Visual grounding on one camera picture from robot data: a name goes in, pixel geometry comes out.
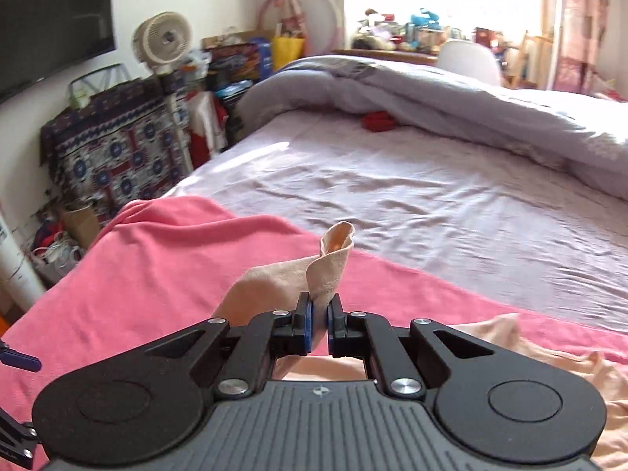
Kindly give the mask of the white desk fan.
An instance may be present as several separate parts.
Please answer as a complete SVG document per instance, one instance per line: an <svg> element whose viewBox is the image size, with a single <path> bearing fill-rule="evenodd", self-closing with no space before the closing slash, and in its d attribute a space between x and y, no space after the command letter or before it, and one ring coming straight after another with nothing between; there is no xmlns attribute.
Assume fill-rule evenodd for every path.
<svg viewBox="0 0 628 471"><path fill-rule="evenodd" d="M192 28L177 12L163 12L142 22L134 32L132 48L139 63L156 75L168 75L192 44Z"/></svg>

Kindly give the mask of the small red cloth item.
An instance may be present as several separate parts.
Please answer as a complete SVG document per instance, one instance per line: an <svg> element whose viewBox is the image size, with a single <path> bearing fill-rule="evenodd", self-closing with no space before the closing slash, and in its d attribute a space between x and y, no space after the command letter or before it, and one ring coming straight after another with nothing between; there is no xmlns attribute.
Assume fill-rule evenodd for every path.
<svg viewBox="0 0 628 471"><path fill-rule="evenodd" d="M360 119L363 129L372 133L392 131L398 127L397 120L388 112L372 112Z"/></svg>

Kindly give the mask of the black wall television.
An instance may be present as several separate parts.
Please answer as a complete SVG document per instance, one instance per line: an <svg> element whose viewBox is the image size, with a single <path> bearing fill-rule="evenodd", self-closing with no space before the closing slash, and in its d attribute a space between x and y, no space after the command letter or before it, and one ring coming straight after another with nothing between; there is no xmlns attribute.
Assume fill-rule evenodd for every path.
<svg viewBox="0 0 628 471"><path fill-rule="evenodd" d="M1 0L1 100L116 49L111 0Z"/></svg>

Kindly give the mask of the pink hula hoop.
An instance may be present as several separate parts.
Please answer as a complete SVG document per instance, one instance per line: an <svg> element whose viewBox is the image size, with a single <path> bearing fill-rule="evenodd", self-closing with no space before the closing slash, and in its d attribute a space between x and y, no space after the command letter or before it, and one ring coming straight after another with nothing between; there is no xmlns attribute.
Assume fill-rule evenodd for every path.
<svg viewBox="0 0 628 471"><path fill-rule="evenodd" d="M305 55L328 54L344 40L343 15L334 0L263 0L257 11L257 28L274 36L283 34L305 38Z"/></svg>

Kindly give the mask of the grey patterned bed sheet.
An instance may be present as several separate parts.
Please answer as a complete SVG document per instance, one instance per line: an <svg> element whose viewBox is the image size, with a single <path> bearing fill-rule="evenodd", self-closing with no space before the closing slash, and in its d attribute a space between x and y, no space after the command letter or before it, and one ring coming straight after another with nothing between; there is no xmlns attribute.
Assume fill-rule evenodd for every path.
<svg viewBox="0 0 628 471"><path fill-rule="evenodd" d="M625 332L627 205L529 159L412 126L290 112L198 168L179 196L321 233L494 301Z"/></svg>

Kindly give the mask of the patterned blue white cloth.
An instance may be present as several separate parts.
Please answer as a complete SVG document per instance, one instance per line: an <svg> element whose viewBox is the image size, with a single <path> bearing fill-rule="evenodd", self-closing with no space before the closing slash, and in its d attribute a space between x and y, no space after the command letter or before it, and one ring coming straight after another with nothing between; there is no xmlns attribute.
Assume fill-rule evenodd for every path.
<svg viewBox="0 0 628 471"><path fill-rule="evenodd" d="M106 225L129 202L163 196L193 171L182 73L120 83L40 129L40 160L63 200Z"/></svg>

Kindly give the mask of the beige long-sleeve shirt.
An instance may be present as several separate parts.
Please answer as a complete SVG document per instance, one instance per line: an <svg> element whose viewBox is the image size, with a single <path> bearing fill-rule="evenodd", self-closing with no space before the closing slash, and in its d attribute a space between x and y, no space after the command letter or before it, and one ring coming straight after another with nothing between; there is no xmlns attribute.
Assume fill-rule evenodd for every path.
<svg viewBox="0 0 628 471"><path fill-rule="evenodd" d="M337 292L358 309L393 323L419 315L571 371L604 398L608 421L594 451L605 470L627 467L627 338L536 312L519 312L442 279L353 249L354 228L337 223L320 238L269 216L236 218L220 233L220 256L239 278L215 316L244 325L261 312L294 309L302 291L314 302L314 341L326 335L323 310ZM310 250L310 244L319 250Z"/></svg>

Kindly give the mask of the grey patterned duvet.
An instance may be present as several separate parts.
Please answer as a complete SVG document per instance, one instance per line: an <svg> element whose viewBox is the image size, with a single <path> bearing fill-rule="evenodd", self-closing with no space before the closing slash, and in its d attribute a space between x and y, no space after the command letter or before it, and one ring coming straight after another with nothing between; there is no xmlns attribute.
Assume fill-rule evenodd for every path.
<svg viewBox="0 0 628 471"><path fill-rule="evenodd" d="M296 110L385 112L401 126L509 151L627 196L624 102L493 86L425 65L321 55L254 85L237 110L248 131Z"/></svg>

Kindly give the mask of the pink towel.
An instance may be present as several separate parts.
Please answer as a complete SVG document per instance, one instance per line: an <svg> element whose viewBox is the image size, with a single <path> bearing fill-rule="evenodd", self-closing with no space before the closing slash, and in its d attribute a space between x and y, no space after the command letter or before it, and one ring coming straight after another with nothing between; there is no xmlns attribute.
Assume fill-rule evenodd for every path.
<svg viewBox="0 0 628 471"><path fill-rule="evenodd" d="M86 256L5 333L42 370L1 370L1 405L27 421L58 376L215 316L239 278L220 256L238 217L200 197L128 204Z"/></svg>

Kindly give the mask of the white chair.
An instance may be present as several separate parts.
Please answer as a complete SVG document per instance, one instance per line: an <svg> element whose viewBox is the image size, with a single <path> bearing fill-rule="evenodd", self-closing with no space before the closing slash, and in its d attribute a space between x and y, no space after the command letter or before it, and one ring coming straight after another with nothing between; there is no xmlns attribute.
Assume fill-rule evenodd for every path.
<svg viewBox="0 0 628 471"><path fill-rule="evenodd" d="M501 71L493 52L468 40L449 39L441 46L435 67L501 86Z"/></svg>

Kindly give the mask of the yellow bag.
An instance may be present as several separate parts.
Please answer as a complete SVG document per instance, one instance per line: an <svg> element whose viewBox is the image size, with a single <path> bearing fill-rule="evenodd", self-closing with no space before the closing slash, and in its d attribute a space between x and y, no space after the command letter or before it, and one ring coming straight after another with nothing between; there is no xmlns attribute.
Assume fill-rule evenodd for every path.
<svg viewBox="0 0 628 471"><path fill-rule="evenodd" d="M272 39L272 66L279 71L302 57L305 39L300 36L279 35Z"/></svg>

